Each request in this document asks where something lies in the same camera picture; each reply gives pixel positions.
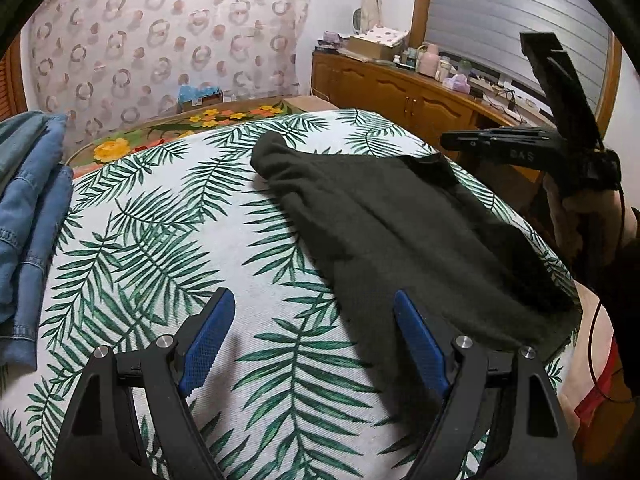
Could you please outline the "person's right hand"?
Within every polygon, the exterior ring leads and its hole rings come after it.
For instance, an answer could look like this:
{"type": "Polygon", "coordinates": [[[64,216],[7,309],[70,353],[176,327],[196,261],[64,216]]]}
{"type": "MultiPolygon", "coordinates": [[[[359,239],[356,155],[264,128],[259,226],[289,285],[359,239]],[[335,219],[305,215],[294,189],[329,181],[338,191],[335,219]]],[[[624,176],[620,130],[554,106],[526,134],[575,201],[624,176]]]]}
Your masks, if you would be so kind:
{"type": "Polygon", "coordinates": [[[606,266],[637,237],[638,219],[623,191],[582,192],[562,197],[555,180],[544,177],[556,244],[574,272],[606,266]]]}

